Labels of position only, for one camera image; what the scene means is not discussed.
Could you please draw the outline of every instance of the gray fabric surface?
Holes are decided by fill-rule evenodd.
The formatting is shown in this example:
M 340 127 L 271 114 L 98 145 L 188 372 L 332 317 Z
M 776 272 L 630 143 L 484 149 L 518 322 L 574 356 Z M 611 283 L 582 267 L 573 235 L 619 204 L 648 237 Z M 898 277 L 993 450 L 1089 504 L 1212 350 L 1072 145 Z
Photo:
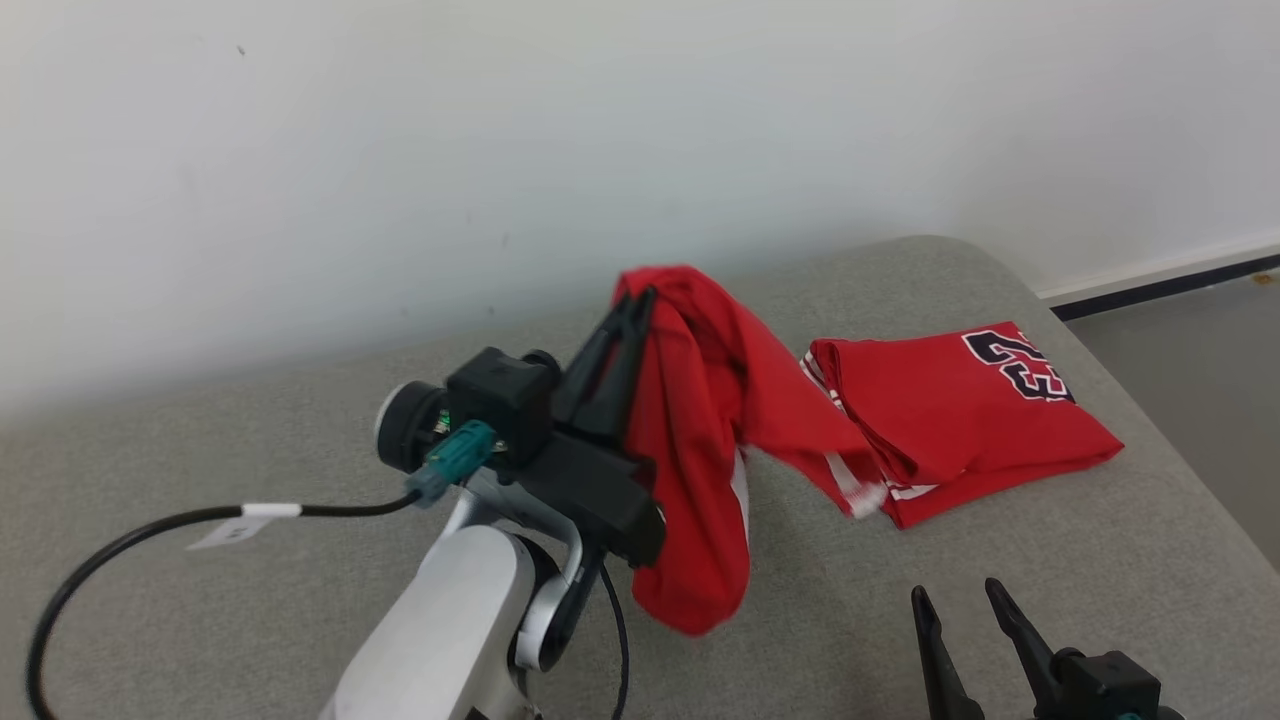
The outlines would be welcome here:
M 1007 270 L 965 243 L 911 238 L 730 281 L 795 352 L 817 336 L 911 337 L 1015 320 L 1129 447 L 1111 462 L 899 532 L 846 520 L 777 462 L 749 468 L 751 587 L 689 639 L 623 592 L 628 717 L 928 715 L 910 588 L 928 587 L 970 696 L 1027 717 L 1032 697 L 983 594 L 1001 578 L 1050 644 L 1120 648 L 1188 717 L 1280 717 L 1280 577 L 1116 382 Z M 206 505 L 397 496 L 372 455 L 384 393 L 439 379 L 485 343 L 568 357 L 604 310 L 456 337 L 44 424 L 0 439 L 0 716 L 26 716 L 23 655 L 54 587 L 159 515 Z M 448 505 L 376 520 L 296 520 L 204 552 L 151 541 L 70 605 L 50 697 L 83 717 L 314 717 L 413 573 Z M 614 564 L 614 577 L 628 575 Z M 564 660 L 532 683 L 548 717 L 607 717 L 617 643 L 596 592 Z
M 1280 568 L 1280 283 L 1239 278 L 1069 327 Z

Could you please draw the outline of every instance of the white stripe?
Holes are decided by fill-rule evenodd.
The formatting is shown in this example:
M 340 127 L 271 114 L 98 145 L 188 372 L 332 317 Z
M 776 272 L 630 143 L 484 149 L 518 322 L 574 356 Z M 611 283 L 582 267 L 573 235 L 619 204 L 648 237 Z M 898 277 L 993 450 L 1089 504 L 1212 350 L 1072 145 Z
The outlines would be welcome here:
M 806 378 L 813 380 L 813 384 L 820 387 L 822 389 L 827 389 L 827 386 L 822 384 L 820 382 L 818 382 L 818 378 L 813 377 L 813 373 L 809 372 L 809 365 L 805 365 L 804 360 L 800 361 L 800 369 L 804 370 L 804 375 Z
M 831 477 L 836 479 L 836 487 L 840 488 L 840 495 L 849 502 L 849 509 L 852 511 L 854 518 L 861 520 L 884 503 L 884 496 L 888 493 L 884 483 L 864 483 L 859 480 L 852 470 L 849 469 L 849 465 L 845 465 L 845 460 L 835 452 L 827 452 L 823 457 L 827 459 L 827 466 L 831 468 Z
M 815 360 L 813 356 L 813 352 L 805 352 L 804 360 L 801 363 L 804 363 L 810 370 L 813 370 L 814 375 L 822 378 L 822 382 L 827 382 L 827 375 L 823 374 L 822 368 L 818 365 L 818 360 Z
M 888 492 L 893 496 L 893 500 L 913 500 L 937 487 L 938 486 L 906 486 L 901 488 L 890 488 Z
M 297 518 L 302 506 L 297 502 L 246 502 L 241 505 L 242 518 Z
M 737 496 L 737 505 L 742 509 L 742 534 L 750 544 L 751 530 L 746 524 L 746 461 L 742 459 L 741 447 L 733 450 L 733 477 L 730 478 L 728 487 Z

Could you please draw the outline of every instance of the white trim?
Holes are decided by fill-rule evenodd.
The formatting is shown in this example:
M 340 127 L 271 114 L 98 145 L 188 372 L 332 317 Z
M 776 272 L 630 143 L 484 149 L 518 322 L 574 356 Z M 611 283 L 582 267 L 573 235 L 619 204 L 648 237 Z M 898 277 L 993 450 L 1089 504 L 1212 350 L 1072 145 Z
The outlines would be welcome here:
M 1121 265 L 1105 273 L 1078 278 L 1056 287 L 1037 290 L 1036 295 L 1041 300 L 1051 301 L 1052 305 L 1066 305 L 1068 302 L 1088 300 L 1100 295 L 1107 295 L 1108 292 L 1120 292 L 1121 290 L 1225 268 L 1235 263 L 1257 260 L 1267 255 L 1280 255 L 1280 228 L 1162 260 Z
M 733 491 L 737 496 L 737 506 L 742 509 L 742 536 L 746 538 L 746 544 L 751 544 L 751 528 L 746 521 L 746 460 L 742 459 L 742 448 L 733 448 L 733 477 L 728 480 L 728 488 Z
M 818 379 L 824 383 L 827 382 L 827 375 L 822 374 L 822 368 L 818 366 L 818 360 L 814 359 L 813 352 L 805 352 L 804 360 L 801 360 L 800 364 L 806 369 L 813 370 L 813 374 L 817 375 Z
M 818 386 L 818 389 L 822 391 L 827 389 L 827 386 L 822 384 L 820 382 L 818 382 L 818 378 L 813 377 L 813 373 L 809 372 L 809 365 L 805 364 L 804 360 L 800 361 L 800 369 L 804 372 L 804 377 L 809 378 L 810 380 L 813 380 L 813 384 Z
M 904 486 L 904 487 L 888 488 L 888 492 L 890 495 L 893 496 L 893 500 L 911 500 L 915 497 L 920 497 L 922 495 L 937 487 L 938 486 Z
M 849 465 L 845 465 L 845 459 L 836 452 L 826 452 L 823 457 L 827 459 L 831 477 L 836 480 L 836 487 L 840 488 L 840 495 L 845 497 L 855 519 L 861 520 L 884 505 L 884 496 L 888 495 L 884 483 L 859 480 Z

